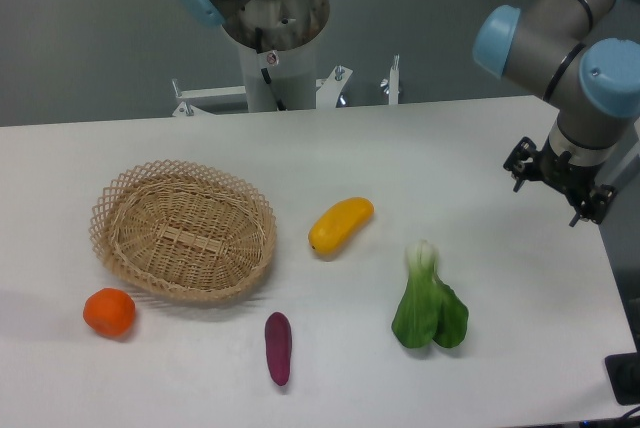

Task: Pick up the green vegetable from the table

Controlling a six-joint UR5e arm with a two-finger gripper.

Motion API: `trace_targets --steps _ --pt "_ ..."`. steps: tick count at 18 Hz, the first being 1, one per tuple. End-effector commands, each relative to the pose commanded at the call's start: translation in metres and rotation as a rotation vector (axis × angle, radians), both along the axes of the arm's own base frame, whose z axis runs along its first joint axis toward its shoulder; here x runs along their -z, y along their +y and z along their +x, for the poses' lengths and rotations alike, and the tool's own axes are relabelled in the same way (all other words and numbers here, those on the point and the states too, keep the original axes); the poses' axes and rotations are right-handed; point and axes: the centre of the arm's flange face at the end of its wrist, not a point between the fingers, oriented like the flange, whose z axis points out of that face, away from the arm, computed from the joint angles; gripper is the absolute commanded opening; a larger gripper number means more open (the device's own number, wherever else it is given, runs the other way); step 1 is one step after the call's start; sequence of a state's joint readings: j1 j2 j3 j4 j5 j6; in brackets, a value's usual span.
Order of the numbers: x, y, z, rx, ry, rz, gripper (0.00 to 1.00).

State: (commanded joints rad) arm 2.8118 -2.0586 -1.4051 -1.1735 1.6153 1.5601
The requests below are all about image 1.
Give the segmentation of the robot base pedestal column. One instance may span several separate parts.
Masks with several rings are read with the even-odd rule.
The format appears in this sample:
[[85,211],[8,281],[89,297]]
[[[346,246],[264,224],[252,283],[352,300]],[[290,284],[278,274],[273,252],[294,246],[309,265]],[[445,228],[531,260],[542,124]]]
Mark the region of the robot base pedestal column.
[[316,45],[329,0],[180,0],[235,44],[252,112],[315,108]]

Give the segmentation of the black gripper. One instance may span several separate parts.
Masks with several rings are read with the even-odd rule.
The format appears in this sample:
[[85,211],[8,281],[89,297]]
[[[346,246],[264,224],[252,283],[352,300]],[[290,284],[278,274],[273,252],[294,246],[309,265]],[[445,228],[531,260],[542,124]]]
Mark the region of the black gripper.
[[546,141],[541,149],[528,137],[523,137],[506,158],[503,169],[514,180],[513,191],[518,192],[525,182],[542,182],[563,194],[574,208],[569,225],[579,221],[600,225],[616,198],[616,188],[595,185],[595,177],[603,163],[582,166],[576,155],[568,151],[556,154]]

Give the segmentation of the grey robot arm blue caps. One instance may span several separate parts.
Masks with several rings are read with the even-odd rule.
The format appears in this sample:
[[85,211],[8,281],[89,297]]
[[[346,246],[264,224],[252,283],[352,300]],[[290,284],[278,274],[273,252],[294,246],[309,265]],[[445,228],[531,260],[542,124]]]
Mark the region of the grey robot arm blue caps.
[[481,26],[474,61],[555,107],[542,148],[522,138],[504,168],[517,188],[542,182],[565,196],[573,220],[601,223],[617,190],[595,178],[639,118],[639,46],[586,37],[620,0],[536,0],[503,5]]

